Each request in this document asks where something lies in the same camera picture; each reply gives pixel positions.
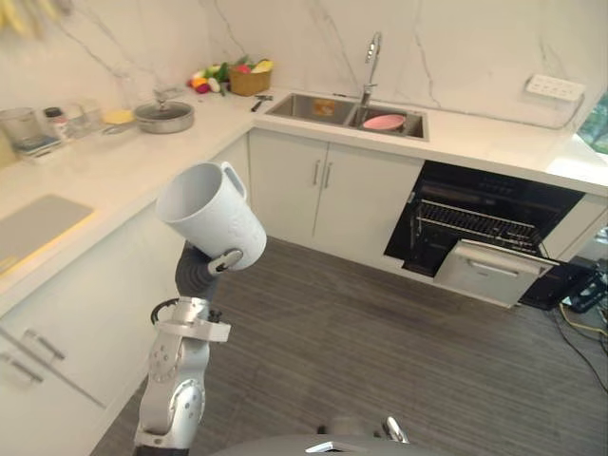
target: white wall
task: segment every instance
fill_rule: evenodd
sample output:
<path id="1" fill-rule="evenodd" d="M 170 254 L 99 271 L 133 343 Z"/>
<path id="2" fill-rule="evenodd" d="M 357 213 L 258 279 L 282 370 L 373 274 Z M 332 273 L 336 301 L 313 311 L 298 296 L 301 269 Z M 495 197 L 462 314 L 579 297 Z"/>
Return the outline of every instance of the white wall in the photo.
<path id="1" fill-rule="evenodd" d="M 244 52 L 275 60 L 275 86 L 359 94 L 376 30 L 373 98 L 546 126 L 576 104 L 523 92 L 533 73 L 587 85 L 577 123 L 608 81 L 608 0 L 75 0 L 44 40 L 0 33 L 0 108 L 91 96 L 140 98 Z"/>
<path id="2" fill-rule="evenodd" d="M 380 100 L 555 127 L 576 104 L 523 92 L 532 74 L 587 85 L 578 120 L 608 81 L 607 0 L 202 2 L 214 59 L 272 58 L 278 86 L 360 93 L 376 30 Z"/>
<path id="3" fill-rule="evenodd" d="M 118 107 L 114 74 L 134 81 L 135 99 L 154 85 L 183 84 L 210 59 L 205 11 L 197 0 L 75 0 L 42 40 L 0 33 L 0 109 L 92 97 Z"/>

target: pink plate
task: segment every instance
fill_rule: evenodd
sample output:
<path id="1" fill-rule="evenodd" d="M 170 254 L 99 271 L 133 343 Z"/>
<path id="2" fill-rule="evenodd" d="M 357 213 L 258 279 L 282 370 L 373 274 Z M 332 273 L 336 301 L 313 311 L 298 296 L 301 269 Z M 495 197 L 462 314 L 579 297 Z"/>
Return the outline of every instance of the pink plate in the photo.
<path id="1" fill-rule="evenodd" d="M 406 118 L 404 116 L 400 116 L 399 114 L 388 114 L 386 116 L 368 119 L 363 123 L 363 126 L 370 130 L 394 130 L 403 125 L 403 122 L 405 121 Z"/>

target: dishwasher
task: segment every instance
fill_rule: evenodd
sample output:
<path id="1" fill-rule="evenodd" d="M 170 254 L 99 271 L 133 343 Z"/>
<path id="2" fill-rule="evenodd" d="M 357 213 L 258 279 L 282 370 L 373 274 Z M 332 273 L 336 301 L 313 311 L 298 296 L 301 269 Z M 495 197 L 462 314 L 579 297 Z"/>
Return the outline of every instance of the dishwasher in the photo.
<path id="1" fill-rule="evenodd" d="M 385 255 L 433 283 L 507 306 L 556 306 L 594 271 L 542 244 L 583 193 L 426 161 Z"/>

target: kitchen counter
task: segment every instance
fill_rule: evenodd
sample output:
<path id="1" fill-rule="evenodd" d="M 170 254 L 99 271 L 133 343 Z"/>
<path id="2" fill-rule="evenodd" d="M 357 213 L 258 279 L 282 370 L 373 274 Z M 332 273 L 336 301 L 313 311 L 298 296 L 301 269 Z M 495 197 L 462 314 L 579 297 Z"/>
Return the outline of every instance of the kitchen counter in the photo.
<path id="1" fill-rule="evenodd" d="M 212 159 L 254 126 L 608 197 L 608 160 L 563 132 L 425 110 L 429 141 L 424 142 L 265 115 L 290 91 L 269 93 L 275 101 L 263 104 L 258 113 L 250 112 L 253 98 L 188 93 L 182 98 L 196 110 L 189 130 L 174 135 L 148 135 L 137 129 L 116 136 L 95 134 L 54 153 L 44 163 L 21 161 L 0 170 L 0 218 L 46 194 L 95 210 L 84 223 L 0 275 L 0 316 L 153 202 L 172 176 L 193 162 Z"/>

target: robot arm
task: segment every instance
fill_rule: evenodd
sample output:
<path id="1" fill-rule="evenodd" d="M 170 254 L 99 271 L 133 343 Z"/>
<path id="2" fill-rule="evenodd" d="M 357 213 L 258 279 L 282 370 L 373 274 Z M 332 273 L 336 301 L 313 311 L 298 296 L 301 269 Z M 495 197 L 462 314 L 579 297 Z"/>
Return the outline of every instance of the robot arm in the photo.
<path id="1" fill-rule="evenodd" d="M 209 342 L 225 342 L 230 332 L 209 303 L 218 276 L 241 258 L 239 250 L 210 258 L 186 242 L 176 271 L 180 298 L 172 316 L 156 324 L 134 454 L 188 454 L 204 410 Z"/>

